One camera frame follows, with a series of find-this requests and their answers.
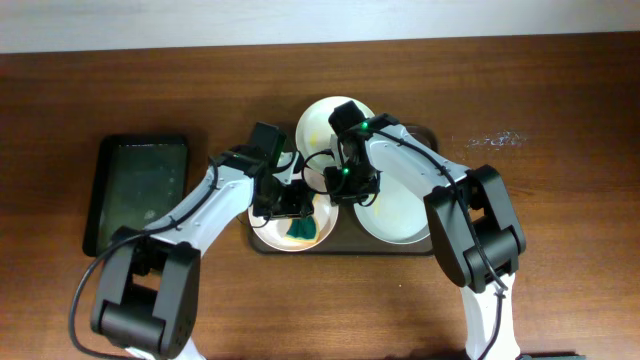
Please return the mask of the white plate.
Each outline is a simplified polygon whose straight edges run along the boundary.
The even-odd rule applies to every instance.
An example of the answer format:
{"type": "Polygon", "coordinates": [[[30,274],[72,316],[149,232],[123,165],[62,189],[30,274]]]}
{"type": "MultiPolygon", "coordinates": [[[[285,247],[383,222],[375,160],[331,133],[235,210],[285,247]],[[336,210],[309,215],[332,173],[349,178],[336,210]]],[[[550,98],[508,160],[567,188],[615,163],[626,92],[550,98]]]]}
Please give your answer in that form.
{"type": "Polygon", "coordinates": [[[315,243],[302,243],[287,240],[286,231],[292,219],[270,220],[265,226],[266,219],[253,215],[253,207],[247,210],[247,216],[254,234],[259,238],[258,244],[265,244],[268,250],[280,250],[284,252],[302,252],[318,246],[334,229],[339,207],[331,204],[328,195],[315,195],[313,197],[314,217],[317,221],[319,236],[315,243]]]}
{"type": "MultiPolygon", "coordinates": [[[[331,136],[335,134],[329,124],[329,117],[334,109],[344,103],[353,101],[366,118],[374,116],[374,112],[359,100],[346,96],[325,97],[309,106],[301,115],[295,132],[295,144],[304,159],[323,150],[331,149],[331,136]]],[[[336,167],[338,172],[343,166],[340,160],[332,155],[316,155],[307,162],[312,170],[323,174],[327,167],[336,167]]]]}

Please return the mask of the green yellow sponge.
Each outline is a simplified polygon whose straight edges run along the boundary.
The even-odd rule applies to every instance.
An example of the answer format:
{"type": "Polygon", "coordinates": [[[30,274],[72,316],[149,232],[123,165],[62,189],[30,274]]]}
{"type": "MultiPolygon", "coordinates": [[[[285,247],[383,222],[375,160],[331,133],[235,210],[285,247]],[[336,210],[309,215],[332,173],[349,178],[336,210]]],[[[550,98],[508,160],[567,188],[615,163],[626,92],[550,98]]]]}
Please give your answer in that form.
{"type": "Polygon", "coordinates": [[[318,240],[319,230],[313,214],[292,219],[285,238],[294,242],[315,243],[318,240]]]}

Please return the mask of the white plate top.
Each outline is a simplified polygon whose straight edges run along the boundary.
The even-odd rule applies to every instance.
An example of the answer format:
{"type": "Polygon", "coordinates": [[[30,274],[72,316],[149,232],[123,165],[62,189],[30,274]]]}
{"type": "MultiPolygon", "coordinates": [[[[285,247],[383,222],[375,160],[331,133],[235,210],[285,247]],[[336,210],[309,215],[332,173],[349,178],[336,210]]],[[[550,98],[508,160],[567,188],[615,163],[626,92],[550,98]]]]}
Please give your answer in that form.
{"type": "MultiPolygon", "coordinates": [[[[334,109],[344,103],[353,101],[366,118],[374,116],[374,112],[359,100],[346,96],[325,97],[309,106],[301,115],[295,132],[295,144],[304,159],[323,150],[331,149],[331,136],[335,134],[329,124],[329,117],[334,109]]],[[[343,166],[340,160],[332,155],[316,155],[307,162],[312,170],[323,174],[327,167],[336,167],[338,172],[343,166]]]]}

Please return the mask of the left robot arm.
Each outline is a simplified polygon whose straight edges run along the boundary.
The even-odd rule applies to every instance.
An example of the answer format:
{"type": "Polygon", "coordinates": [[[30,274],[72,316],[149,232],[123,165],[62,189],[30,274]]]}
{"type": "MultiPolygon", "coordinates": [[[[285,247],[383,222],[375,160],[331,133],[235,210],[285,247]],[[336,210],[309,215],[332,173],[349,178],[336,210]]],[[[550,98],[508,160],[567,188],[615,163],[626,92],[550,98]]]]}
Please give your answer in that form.
{"type": "Polygon", "coordinates": [[[237,215],[268,221],[309,214],[297,152],[239,145],[210,159],[202,181],[176,207],[137,230],[123,226],[87,269],[102,270],[91,330],[128,359],[199,359],[192,338],[201,259],[237,215]]]}

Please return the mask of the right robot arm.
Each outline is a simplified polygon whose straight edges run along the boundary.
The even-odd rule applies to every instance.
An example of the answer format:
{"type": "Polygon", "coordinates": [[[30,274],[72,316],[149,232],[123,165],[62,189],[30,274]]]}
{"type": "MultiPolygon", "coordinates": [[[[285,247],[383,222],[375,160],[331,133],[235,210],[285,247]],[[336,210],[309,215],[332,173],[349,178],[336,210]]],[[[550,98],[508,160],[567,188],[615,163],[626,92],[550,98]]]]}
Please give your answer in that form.
{"type": "Polygon", "coordinates": [[[388,175],[422,201],[435,258],[459,287],[470,359],[517,359],[512,287],[524,232],[503,179],[489,165],[452,163],[415,140],[393,116],[334,112],[328,122],[337,147],[325,169],[332,201],[374,198],[388,175]]]}

